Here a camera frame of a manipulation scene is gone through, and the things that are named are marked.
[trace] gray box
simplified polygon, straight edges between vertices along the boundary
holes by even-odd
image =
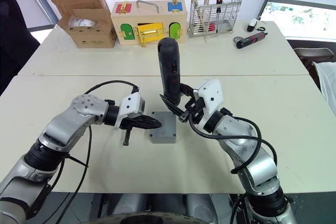
[[[159,120],[160,128],[151,129],[149,137],[153,144],[176,143],[176,115],[172,112],[152,112],[151,117]]]

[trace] black cable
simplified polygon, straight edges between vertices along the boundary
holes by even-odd
[[[63,205],[63,203],[65,202],[65,200],[68,198],[68,196],[70,195],[70,193],[67,194],[67,196],[65,196],[64,200],[61,202],[61,204],[59,204],[59,206],[56,208],[56,210],[49,216],[48,219],[46,219],[42,224],[47,223],[48,220],[50,220],[54,214],[59,210],[59,208]]]
[[[237,211],[237,208],[239,207],[239,204],[240,202],[243,201],[243,199],[247,196],[246,193],[242,194],[237,202],[233,205],[233,208],[232,208],[232,213],[231,213],[231,218],[230,218],[230,224],[233,224],[233,220],[235,219],[235,214],[236,214],[236,211]]]
[[[273,154],[273,160],[274,160],[275,166],[277,166],[277,165],[278,165],[278,156],[277,156],[277,153],[276,153],[275,149],[274,149],[273,146],[272,146],[270,143],[268,143],[266,140],[263,140],[263,139],[262,139],[261,142],[262,142],[263,144],[266,144],[266,145],[268,146],[268,148],[270,148],[270,150],[271,150],[271,152],[272,152],[272,154]]]
[[[57,177],[56,177],[56,179],[55,179],[53,185],[51,186],[50,191],[53,190],[53,188],[56,186],[56,184],[57,184],[59,178],[61,177],[61,174],[62,174],[62,171],[63,171],[63,167],[64,167],[64,159],[61,161],[61,166],[60,166],[60,168],[59,168]]]
[[[58,217],[58,220],[56,221],[56,224],[59,224],[61,219],[63,218],[64,214],[66,213],[66,211],[68,210],[71,202],[74,200],[75,196],[77,195],[83,181],[84,181],[84,178],[85,178],[85,175],[86,175],[86,171],[88,169],[88,165],[89,165],[89,161],[90,161],[90,153],[91,153],[91,142],[92,142],[92,129],[91,129],[91,126],[89,126],[89,146],[88,146],[88,154],[87,154],[87,158],[86,158],[86,166],[84,167],[84,172],[83,172],[83,175],[82,175],[82,178],[74,192],[74,194],[72,195],[72,197],[70,198],[70,200],[68,201],[67,205],[65,206],[65,208],[63,209],[61,215]]]
[[[124,83],[124,84],[127,84],[127,85],[130,85],[133,87],[133,90],[132,90],[132,93],[134,92],[137,92],[139,90],[139,87],[135,84],[132,84],[128,81],[121,81],[121,80],[113,80],[113,81],[106,81],[106,82],[102,82],[94,87],[92,87],[91,89],[89,89],[88,91],[86,91],[84,94],[88,94],[90,92],[92,92],[93,90],[96,90],[97,88],[103,86],[103,85],[106,85],[106,84],[110,84],[110,83]]]
[[[130,85],[133,87],[132,89],[132,93],[135,93],[135,92],[138,92],[139,91],[139,87],[136,86],[135,84],[132,84],[128,81],[121,81],[121,80],[112,80],[112,81],[106,81],[106,82],[103,82],[103,83],[100,83],[98,85],[95,85],[94,87],[92,87],[91,89],[89,89],[88,91],[85,92],[85,94],[88,94],[90,92],[92,92],[93,90],[96,90],[97,88],[103,86],[103,85],[106,85],[106,84],[110,84],[110,83],[124,83],[124,84],[127,84],[127,85]],[[58,217],[58,220],[56,221],[56,224],[59,224],[61,219],[63,218],[64,214],[66,213],[66,211],[68,210],[70,204],[72,203],[72,201],[74,200],[75,196],[77,195],[77,192],[79,191],[83,181],[84,181],[84,178],[85,178],[85,175],[86,175],[86,172],[87,172],[87,169],[88,169],[88,165],[89,165],[89,161],[90,161],[90,153],[91,153],[91,142],[92,142],[92,129],[91,129],[91,126],[89,126],[89,146],[88,146],[88,154],[87,154],[87,160],[86,160],[86,164],[85,164],[85,168],[84,168],[84,171],[83,171],[83,175],[82,175],[82,178],[74,192],[74,194],[72,195],[72,197],[70,198],[70,200],[68,201],[67,205],[65,206],[65,208],[63,209],[61,215]]]
[[[236,174],[240,169],[243,169],[246,166],[248,166],[253,161],[253,159],[257,156],[257,154],[258,154],[258,152],[260,150],[260,147],[261,147],[261,141],[262,141],[261,137],[245,136],[245,135],[232,135],[232,136],[209,135],[209,134],[203,133],[202,131],[200,131],[199,129],[196,128],[196,126],[193,123],[193,117],[194,117],[193,114],[190,113],[189,114],[189,124],[190,124],[190,127],[193,129],[194,132],[196,132],[198,135],[200,135],[202,137],[210,138],[210,139],[216,139],[216,140],[220,140],[220,139],[224,139],[224,140],[228,140],[228,139],[242,139],[242,138],[257,140],[257,146],[256,146],[255,150],[253,151],[251,157],[246,162],[244,162],[242,165],[240,165],[240,166],[232,169],[231,170],[232,174]],[[260,130],[259,130],[258,126],[256,128],[256,131],[257,131],[257,133],[260,134]]]

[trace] cordless screwdriver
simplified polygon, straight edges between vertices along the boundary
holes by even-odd
[[[236,47],[238,49],[243,48],[243,47],[247,47],[248,45],[251,45],[251,44],[253,44],[257,41],[260,41],[260,40],[264,39],[266,35],[267,35],[267,33],[264,33],[263,31],[261,31],[257,34],[251,35],[249,37],[241,38],[239,41],[237,41]]]

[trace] black chair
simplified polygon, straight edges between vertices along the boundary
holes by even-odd
[[[16,0],[0,0],[0,95],[40,45]]]
[[[316,68],[312,67],[312,62],[329,61],[334,57],[334,53],[329,48],[295,48],[294,52],[308,70],[316,86],[321,90],[319,76]]]

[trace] metal utensil holder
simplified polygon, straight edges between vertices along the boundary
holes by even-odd
[[[223,0],[222,4],[196,6],[191,2],[188,33],[190,37],[233,31],[242,0]]]

